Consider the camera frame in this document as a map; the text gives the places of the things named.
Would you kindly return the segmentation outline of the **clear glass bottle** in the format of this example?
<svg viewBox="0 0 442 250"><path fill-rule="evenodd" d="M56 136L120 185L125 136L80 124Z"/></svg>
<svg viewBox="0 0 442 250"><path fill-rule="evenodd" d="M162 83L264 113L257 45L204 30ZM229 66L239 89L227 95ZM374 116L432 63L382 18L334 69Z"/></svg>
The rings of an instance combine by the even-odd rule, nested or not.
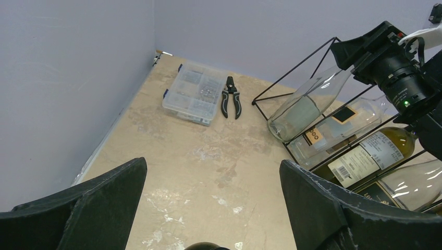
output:
<svg viewBox="0 0 442 250"><path fill-rule="evenodd" d="M333 66L300 86L267 120L267 128L287 143L301 134L335 101L351 70Z"/></svg>

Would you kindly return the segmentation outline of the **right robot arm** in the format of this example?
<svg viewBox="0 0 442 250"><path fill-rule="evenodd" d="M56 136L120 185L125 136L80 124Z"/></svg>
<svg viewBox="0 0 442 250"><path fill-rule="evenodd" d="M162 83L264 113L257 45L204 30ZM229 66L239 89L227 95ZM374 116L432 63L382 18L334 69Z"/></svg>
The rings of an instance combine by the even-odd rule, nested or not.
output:
<svg viewBox="0 0 442 250"><path fill-rule="evenodd" d="M354 79L377 85L399 113L395 123L410 125L421 146L441 159L441 24L404 34L388 21L355 39L331 45L337 66Z"/></svg>

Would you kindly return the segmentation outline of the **square clear bottle black cap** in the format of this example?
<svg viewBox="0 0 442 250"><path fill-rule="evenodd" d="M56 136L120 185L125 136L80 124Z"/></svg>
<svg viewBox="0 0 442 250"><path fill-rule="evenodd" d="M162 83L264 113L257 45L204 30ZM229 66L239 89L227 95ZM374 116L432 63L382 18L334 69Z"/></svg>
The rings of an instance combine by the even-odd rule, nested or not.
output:
<svg viewBox="0 0 442 250"><path fill-rule="evenodd" d="M310 170L381 124L391 106L385 95L377 99L358 97L306 130L288 147L298 164Z"/></svg>

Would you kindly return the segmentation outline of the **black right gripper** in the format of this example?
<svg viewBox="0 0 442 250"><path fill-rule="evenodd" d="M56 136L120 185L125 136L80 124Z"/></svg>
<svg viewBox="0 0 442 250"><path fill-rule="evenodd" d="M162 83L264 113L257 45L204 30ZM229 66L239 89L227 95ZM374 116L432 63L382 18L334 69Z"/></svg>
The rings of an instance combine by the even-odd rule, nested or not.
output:
<svg viewBox="0 0 442 250"><path fill-rule="evenodd" d="M398 42L404 34L388 21L355 39L331 45L338 68L354 66L354 78L364 84L386 85L414 71L414 55Z"/></svg>

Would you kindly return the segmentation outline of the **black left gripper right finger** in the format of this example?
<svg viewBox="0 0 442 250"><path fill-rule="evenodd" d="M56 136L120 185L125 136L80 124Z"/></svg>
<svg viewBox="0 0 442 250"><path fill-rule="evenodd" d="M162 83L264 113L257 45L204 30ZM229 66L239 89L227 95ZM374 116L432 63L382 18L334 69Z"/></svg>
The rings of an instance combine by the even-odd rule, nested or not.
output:
<svg viewBox="0 0 442 250"><path fill-rule="evenodd" d="M441 216L373 201L292 160L279 175L297 249L441 249Z"/></svg>

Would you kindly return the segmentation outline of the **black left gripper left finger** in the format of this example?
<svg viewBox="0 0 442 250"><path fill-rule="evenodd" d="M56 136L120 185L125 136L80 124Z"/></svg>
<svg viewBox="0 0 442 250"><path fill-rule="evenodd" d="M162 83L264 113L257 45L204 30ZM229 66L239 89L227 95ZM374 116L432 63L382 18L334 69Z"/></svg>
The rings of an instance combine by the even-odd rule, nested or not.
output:
<svg viewBox="0 0 442 250"><path fill-rule="evenodd" d="M147 172L135 158L1 213L1 249L125 249Z"/></svg>

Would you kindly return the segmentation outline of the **green wine bottle white label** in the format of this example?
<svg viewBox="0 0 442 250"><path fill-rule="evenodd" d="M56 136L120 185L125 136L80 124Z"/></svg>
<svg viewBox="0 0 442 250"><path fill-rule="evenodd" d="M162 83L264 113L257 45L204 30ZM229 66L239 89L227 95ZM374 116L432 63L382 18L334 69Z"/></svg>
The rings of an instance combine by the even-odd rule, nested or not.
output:
<svg viewBox="0 0 442 250"><path fill-rule="evenodd" d="M229 250L229 249L210 242L198 242L186 247L185 250Z"/></svg>

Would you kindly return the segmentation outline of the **dark green wine bottle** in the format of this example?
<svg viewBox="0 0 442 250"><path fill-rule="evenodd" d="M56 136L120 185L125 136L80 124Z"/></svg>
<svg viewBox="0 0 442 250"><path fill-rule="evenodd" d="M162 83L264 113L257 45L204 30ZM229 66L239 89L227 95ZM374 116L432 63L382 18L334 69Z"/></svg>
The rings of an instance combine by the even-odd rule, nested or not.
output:
<svg viewBox="0 0 442 250"><path fill-rule="evenodd" d="M408 159L417 139L408 127L384 127L313 173L352 190Z"/></svg>

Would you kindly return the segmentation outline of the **clear champagne bottle black label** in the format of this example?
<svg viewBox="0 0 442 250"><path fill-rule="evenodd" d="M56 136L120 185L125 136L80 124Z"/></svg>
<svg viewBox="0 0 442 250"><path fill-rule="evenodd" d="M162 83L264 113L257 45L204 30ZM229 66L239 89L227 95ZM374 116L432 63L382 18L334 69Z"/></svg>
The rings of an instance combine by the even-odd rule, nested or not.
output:
<svg viewBox="0 0 442 250"><path fill-rule="evenodd" d="M395 169L358 194L384 205L421 212L441 196L441 161Z"/></svg>

